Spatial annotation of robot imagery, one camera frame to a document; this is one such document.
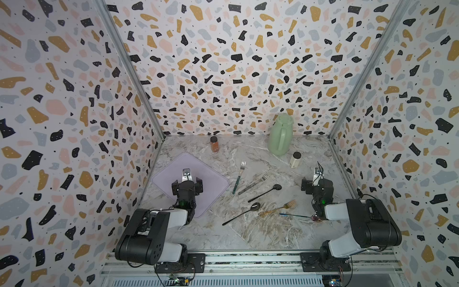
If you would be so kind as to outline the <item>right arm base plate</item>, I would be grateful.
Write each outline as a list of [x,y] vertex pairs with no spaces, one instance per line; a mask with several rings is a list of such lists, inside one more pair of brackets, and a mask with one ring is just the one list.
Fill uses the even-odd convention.
[[300,253],[303,272],[339,272],[351,271],[349,260],[345,258],[323,257],[318,252]]

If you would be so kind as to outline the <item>black spoon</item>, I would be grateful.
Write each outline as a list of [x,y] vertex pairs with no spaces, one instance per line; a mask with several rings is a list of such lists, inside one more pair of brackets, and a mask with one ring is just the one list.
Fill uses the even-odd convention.
[[248,212],[256,212],[256,211],[260,210],[260,208],[261,208],[261,204],[260,204],[259,202],[256,202],[256,203],[254,203],[248,210],[246,210],[246,211],[244,211],[243,213],[241,213],[240,215],[235,216],[234,218],[232,218],[232,219],[230,219],[230,220],[224,222],[224,223],[222,224],[222,226],[225,226],[225,225],[229,224],[230,222],[236,220],[237,218],[241,217],[242,215],[247,214]]
[[255,196],[254,198],[248,200],[247,202],[248,202],[248,203],[254,202],[256,199],[258,199],[258,198],[260,198],[260,197],[262,197],[262,196],[268,194],[268,193],[271,192],[271,191],[274,191],[274,190],[279,191],[279,190],[281,190],[281,189],[282,189],[282,186],[281,186],[280,184],[274,184],[273,187],[272,187],[270,190],[268,190],[268,191],[266,191],[266,192],[264,192],[264,193],[262,193],[262,194],[259,194],[259,195]]

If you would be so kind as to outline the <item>silver fork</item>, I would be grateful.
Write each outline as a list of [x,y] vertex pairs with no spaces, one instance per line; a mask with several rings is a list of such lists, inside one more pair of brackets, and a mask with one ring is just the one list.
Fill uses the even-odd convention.
[[245,193],[246,191],[250,190],[251,188],[255,187],[256,185],[258,185],[259,183],[267,180],[268,178],[270,177],[270,174],[269,173],[266,173],[265,175],[263,175],[262,177],[260,177],[259,179],[253,181],[251,184],[249,184],[248,186],[246,186],[244,189],[242,189],[241,191],[238,192],[238,195],[241,195],[243,193]]

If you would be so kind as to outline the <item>orange spice jar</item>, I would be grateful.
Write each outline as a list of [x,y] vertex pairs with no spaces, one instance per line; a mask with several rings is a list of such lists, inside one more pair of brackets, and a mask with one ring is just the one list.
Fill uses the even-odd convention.
[[217,153],[219,151],[219,143],[218,138],[216,136],[212,136],[210,138],[211,149],[213,153]]

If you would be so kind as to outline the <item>aluminium rail frame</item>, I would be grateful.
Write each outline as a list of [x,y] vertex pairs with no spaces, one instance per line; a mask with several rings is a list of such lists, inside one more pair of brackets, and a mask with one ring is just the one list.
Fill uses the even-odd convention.
[[181,273],[124,263],[109,254],[104,287],[407,287],[392,250],[364,252],[324,269],[308,251],[197,251]]

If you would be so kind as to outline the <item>gold fork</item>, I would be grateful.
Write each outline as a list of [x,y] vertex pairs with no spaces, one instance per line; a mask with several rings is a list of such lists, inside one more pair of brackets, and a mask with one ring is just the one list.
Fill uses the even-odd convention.
[[265,217],[265,216],[267,216],[267,215],[273,214],[274,212],[276,212],[276,211],[278,211],[278,210],[281,210],[281,209],[292,209],[292,208],[294,208],[294,207],[296,207],[296,200],[291,200],[290,202],[285,203],[283,206],[281,206],[281,207],[279,207],[279,208],[261,212],[261,213],[259,213],[259,216]]

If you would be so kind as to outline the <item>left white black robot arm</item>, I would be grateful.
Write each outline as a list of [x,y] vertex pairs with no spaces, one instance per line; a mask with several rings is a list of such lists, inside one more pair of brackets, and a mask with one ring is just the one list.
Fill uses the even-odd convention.
[[203,192],[203,181],[183,177],[172,183],[176,203],[168,209],[136,209],[115,247],[117,260],[128,264],[164,264],[171,271],[184,271],[189,264],[188,250],[181,243],[166,241],[167,232],[188,225],[197,207],[196,197]]

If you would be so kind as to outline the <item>green plastic pitcher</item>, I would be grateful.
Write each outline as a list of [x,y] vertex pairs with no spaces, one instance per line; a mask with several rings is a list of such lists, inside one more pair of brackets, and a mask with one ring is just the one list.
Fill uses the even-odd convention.
[[268,150],[276,156],[285,155],[293,137],[294,119],[288,114],[280,114],[271,129]]

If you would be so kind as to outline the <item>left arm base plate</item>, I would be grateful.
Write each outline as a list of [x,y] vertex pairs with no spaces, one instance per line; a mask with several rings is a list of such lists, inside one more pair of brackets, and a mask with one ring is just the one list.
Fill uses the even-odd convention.
[[204,273],[206,263],[205,253],[191,253],[182,257],[178,262],[163,262],[156,265],[156,273]]

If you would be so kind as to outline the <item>iridescent spoon blue handle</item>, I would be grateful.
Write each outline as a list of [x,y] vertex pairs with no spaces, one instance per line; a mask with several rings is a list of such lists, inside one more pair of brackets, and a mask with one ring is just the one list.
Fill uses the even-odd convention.
[[285,214],[285,213],[280,213],[279,215],[280,216],[284,216],[284,217],[303,218],[303,219],[310,220],[310,221],[313,221],[313,222],[321,222],[322,221],[317,215],[305,216],[305,215],[294,215],[294,214]]

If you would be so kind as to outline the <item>white shaker jar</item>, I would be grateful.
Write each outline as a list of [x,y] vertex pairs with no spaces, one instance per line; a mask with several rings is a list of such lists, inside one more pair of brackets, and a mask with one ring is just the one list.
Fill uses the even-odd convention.
[[290,167],[291,167],[292,169],[297,168],[297,167],[299,166],[299,164],[300,164],[300,162],[301,162],[301,157],[302,157],[302,155],[301,155],[301,153],[298,152],[298,151],[296,151],[296,152],[294,152],[294,153],[292,154],[292,156],[291,156],[291,158],[290,158],[290,162],[289,162]]

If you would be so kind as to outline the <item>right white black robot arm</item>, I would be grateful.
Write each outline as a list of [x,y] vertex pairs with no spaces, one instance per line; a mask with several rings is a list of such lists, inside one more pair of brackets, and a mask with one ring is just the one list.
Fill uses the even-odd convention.
[[350,223],[350,231],[322,244],[319,249],[321,262],[349,258],[368,249],[382,252],[401,244],[402,233],[381,200],[371,196],[366,200],[347,199],[334,203],[333,183],[322,177],[303,179],[301,190],[313,196],[313,220]]

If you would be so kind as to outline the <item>lilac placemat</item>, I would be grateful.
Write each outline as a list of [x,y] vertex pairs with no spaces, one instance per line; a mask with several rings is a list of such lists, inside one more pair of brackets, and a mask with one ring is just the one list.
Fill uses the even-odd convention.
[[203,181],[203,192],[197,195],[194,216],[200,218],[229,187],[229,180],[189,153],[177,156],[169,165],[152,177],[156,185],[169,199],[176,201],[172,183],[182,179],[184,169],[189,169],[193,180]]

